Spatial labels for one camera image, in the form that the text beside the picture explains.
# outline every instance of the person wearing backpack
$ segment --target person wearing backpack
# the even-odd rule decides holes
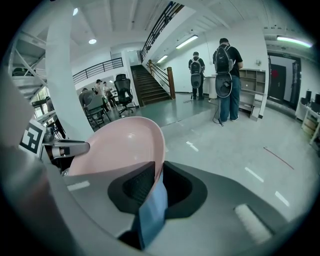
[[[228,54],[229,59],[231,60],[230,70],[228,71],[232,78],[232,90],[230,95],[227,97],[221,97],[221,111],[220,111],[220,120],[222,123],[225,123],[228,120],[228,116],[230,113],[230,120],[236,121],[239,111],[239,102],[240,102],[240,91],[241,91],[241,81],[240,81],[240,74],[239,69],[242,69],[244,66],[243,60],[239,51],[235,48],[230,46],[228,39],[221,38],[219,41],[220,46],[213,54],[213,63],[215,65],[215,69],[218,73],[219,65],[222,67],[221,63],[217,57],[217,51],[219,48],[224,48]]]
[[[198,88],[199,90],[199,100],[203,100],[204,96],[203,96],[203,85],[204,85],[204,71],[205,71],[205,63],[202,60],[202,58],[199,58],[199,52],[195,51],[193,53],[193,58],[189,60],[189,64],[188,67],[190,69],[190,71],[192,72],[192,67],[196,66],[197,69],[199,69],[199,74],[201,77],[201,84]],[[193,99],[195,100],[197,98],[197,88],[193,88],[192,87],[192,94],[193,94]]]

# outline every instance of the blue jeans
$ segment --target blue jeans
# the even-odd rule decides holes
[[[221,111],[220,120],[226,122],[230,113],[230,120],[238,118],[239,101],[240,101],[241,81],[240,78],[232,75],[232,90],[228,97],[220,98]]]

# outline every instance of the office chair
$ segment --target office chair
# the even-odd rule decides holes
[[[86,118],[88,119],[90,123],[90,119],[92,119],[95,122],[95,125],[100,128],[100,125],[97,123],[97,120],[102,120],[104,123],[104,119],[101,115],[101,117],[98,117],[97,120],[93,118],[93,115],[99,114],[101,111],[104,111],[105,115],[108,117],[109,121],[111,122],[110,117],[108,116],[106,110],[104,109],[104,105],[102,102],[102,97],[101,95],[96,95],[92,98],[92,101],[90,102],[89,105],[85,106],[86,110]]]
[[[124,111],[131,111],[133,113],[134,106],[127,105],[132,102],[133,96],[130,92],[130,79],[126,78],[125,74],[118,74],[115,77],[114,86],[116,88],[116,91],[118,92],[118,101],[122,106],[124,106],[124,109],[119,111],[119,117],[121,117],[121,113]]]

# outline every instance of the chair headrest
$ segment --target chair headrest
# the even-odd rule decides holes
[[[115,77],[116,81],[122,80],[122,79],[127,79],[126,74],[117,74]]]

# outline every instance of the pillar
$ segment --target pillar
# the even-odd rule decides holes
[[[56,1],[46,39],[45,71],[50,97],[66,135],[86,141],[93,133],[79,102],[70,63],[70,33],[74,8],[70,0]]]

